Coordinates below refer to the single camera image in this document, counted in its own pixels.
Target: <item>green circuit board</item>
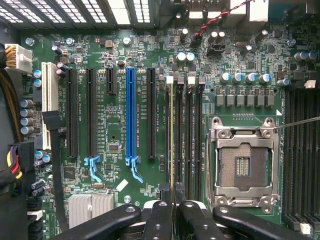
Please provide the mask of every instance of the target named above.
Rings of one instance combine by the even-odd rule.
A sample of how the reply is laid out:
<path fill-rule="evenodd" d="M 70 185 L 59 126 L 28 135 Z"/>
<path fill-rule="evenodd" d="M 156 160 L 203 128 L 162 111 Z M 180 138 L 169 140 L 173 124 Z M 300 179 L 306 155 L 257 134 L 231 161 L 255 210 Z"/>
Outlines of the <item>green circuit board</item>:
<path fill-rule="evenodd" d="M 202 96 L 201 116 L 201 189 L 200 198 L 208 206 L 205 194 L 206 164 L 205 152 L 207 149 L 205 136 L 211 127 L 213 117 L 219 117 L 224 126 L 232 127 L 260 127 L 266 118 L 272 118 L 277 126 L 284 123 L 285 115 L 285 91 L 277 85 L 277 73 L 283 71 L 290 75 L 290 62 L 297 51 L 295 47 L 287 45 L 290 38 L 288 31 L 280 25 L 269 26 L 269 35 L 255 43 L 255 51 L 248 54 L 241 54 L 242 48 L 235 46 L 239 41 L 253 41 L 254 36 L 238 36 L 233 30 L 226 29 L 226 36 L 223 40 L 225 52 L 212 58 L 207 57 L 207 46 L 202 43 L 199 48 L 191 48 L 188 44 L 189 37 L 184 43 L 180 42 L 179 34 L 181 28 L 168 28 L 163 30 L 119 30 L 119 31 L 41 31 L 24 32 L 21 44 L 24 48 L 33 52 L 33 67 L 41 69 L 42 62 L 56 63 L 57 57 L 51 50 L 52 45 L 57 44 L 66 51 L 68 66 L 77 71 L 78 84 L 78 157 L 67 157 L 66 141 L 61 142 L 61 166 L 64 184 L 64 197 L 68 212 L 67 199 L 76 194 L 108 193 L 114 195 L 114 207 L 124 204 L 124 197 L 130 196 L 131 203 L 143 208 L 145 202 L 160 199 L 160 184 L 166 182 L 168 176 L 168 159 L 166 157 L 166 108 L 170 98 L 170 86 L 166 84 L 166 77 L 173 76 L 174 81 L 178 77 L 195 76 L 205 79 Z M 281 32 L 279 36 L 273 36 L 272 32 Z M 33 38 L 33 46 L 25 44 L 25 38 Z M 67 46 L 65 40 L 74 39 L 74 46 Z M 125 46 L 124 38 L 130 38 L 131 43 Z M 111 41 L 110 47 L 105 41 Z M 179 62 L 176 57 L 178 53 L 193 53 L 195 59 L 192 62 Z M 125 66 L 119 67 L 119 61 L 125 61 Z M 114 67 L 116 71 L 117 90 L 116 95 L 106 93 L 106 67 Z M 143 183 L 133 178 L 131 169 L 126 166 L 126 74 L 127 67 L 134 67 L 136 71 L 136 152 L 139 156 L 138 173 L 143 178 Z M 147 68 L 154 68 L 156 71 L 156 151 L 155 158 L 148 158 L 147 138 Z M 91 178 L 88 166 L 84 159 L 87 157 L 87 116 L 86 116 L 86 69 L 95 69 L 96 78 L 96 127 L 97 127 L 97 153 L 101 158 L 97 164 L 96 175 L 102 180 L 103 186 L 94 187 L 96 180 Z M 235 84 L 232 80 L 222 83 L 220 77 L 223 73 L 242 73 L 243 79 Z M 268 84 L 261 84 L 257 79 L 254 83 L 248 84 L 244 79 L 250 73 L 257 73 L 258 76 L 269 74 L 271 76 Z M 32 99 L 34 96 L 34 78 L 24 76 L 24 97 Z M 66 126 L 66 80 L 59 78 L 58 103 L 61 118 L 61 126 Z M 185 137 L 185 126 L 188 119 L 186 114 L 185 89 L 182 99 L 182 136 Z M 237 102 L 235 96 L 252 96 L 250 104 Z M 195 126 L 195 97 L 192 99 L 191 126 Z M 34 140 L 41 136 L 41 110 L 35 109 L 35 132 L 27 137 Z M 173 112 L 173 125 L 176 127 L 176 112 Z M 279 160 L 278 160 L 278 187 L 281 199 L 282 189 L 282 152 L 283 132 L 279 133 Z M 194 143 L 195 135 L 191 134 Z M 184 158 L 184 143 L 182 141 L 182 160 Z M 265 169 L 269 178 L 272 171 L 270 164 Z M 59 227 L 55 218 L 54 190 L 52 175 L 46 172 L 42 166 L 37 168 L 37 178 L 44 179 L 47 189 L 40 198 L 43 201 L 44 212 L 44 239 L 49 239 L 59 233 Z M 281 200 L 279 200 L 270 214 L 264 214 L 260 208 L 242 208 L 245 211 L 261 216 L 266 220 L 277 224 L 283 224 L 281 220 Z"/>

